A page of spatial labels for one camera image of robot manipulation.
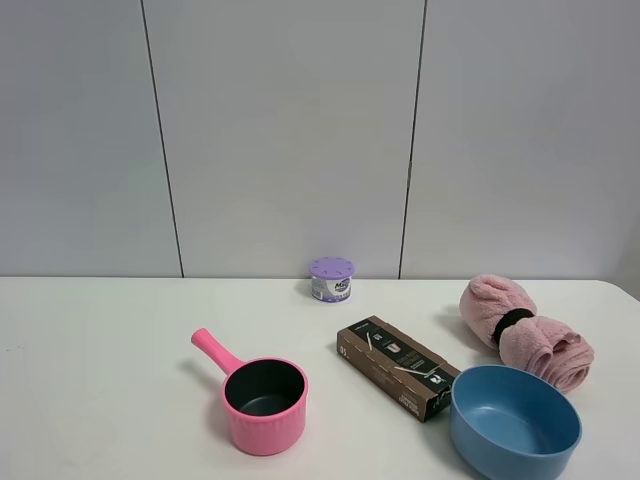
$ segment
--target rolled towel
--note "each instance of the rolled towel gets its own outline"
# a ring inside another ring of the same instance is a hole
[[[536,316],[537,307],[517,283],[479,275],[460,299],[460,313],[502,361],[546,380],[563,393],[579,386],[593,362],[593,349],[567,325]]]

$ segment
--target product box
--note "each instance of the product box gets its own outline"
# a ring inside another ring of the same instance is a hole
[[[451,403],[460,371],[378,317],[340,330],[337,350],[421,422]]]

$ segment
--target blue bowl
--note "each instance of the blue bowl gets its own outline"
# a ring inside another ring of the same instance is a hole
[[[580,417],[562,393],[511,367],[462,372],[451,389],[451,438],[491,480],[551,480],[580,442]]]

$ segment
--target pink pot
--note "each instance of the pink pot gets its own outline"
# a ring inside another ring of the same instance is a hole
[[[231,440],[252,455],[274,455],[293,445],[304,430],[309,383],[300,367],[280,358],[243,362],[201,328],[191,343],[227,374],[222,401]]]

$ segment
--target white table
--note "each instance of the white table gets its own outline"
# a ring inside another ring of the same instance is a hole
[[[569,395],[584,435],[562,478],[638,478],[640,303],[596,281],[521,283],[596,351]],[[496,362],[457,313],[465,284],[356,280],[348,303],[325,305],[301,280],[0,279],[0,478],[479,478],[453,450],[448,411],[417,422],[335,353],[339,329],[376,314],[460,369]],[[240,358],[305,369],[292,449],[229,444],[224,376],[189,342],[201,326]]]

